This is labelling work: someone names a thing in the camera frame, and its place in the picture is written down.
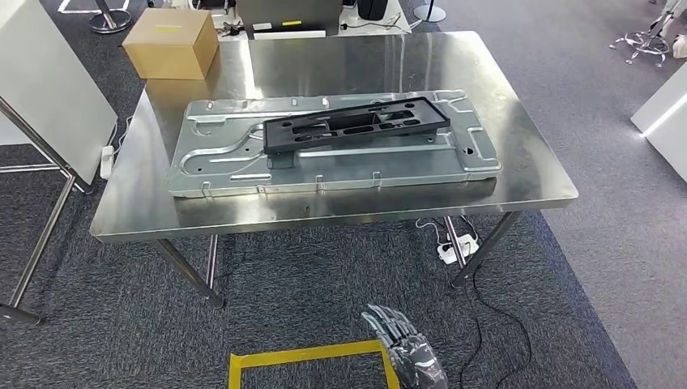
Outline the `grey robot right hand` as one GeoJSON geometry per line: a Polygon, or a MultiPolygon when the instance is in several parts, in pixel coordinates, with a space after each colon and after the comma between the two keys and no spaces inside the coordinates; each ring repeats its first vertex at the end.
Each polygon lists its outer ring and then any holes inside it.
{"type": "Polygon", "coordinates": [[[361,317],[372,327],[402,388],[449,387],[446,372],[427,337],[402,312],[368,305],[361,317]]]}

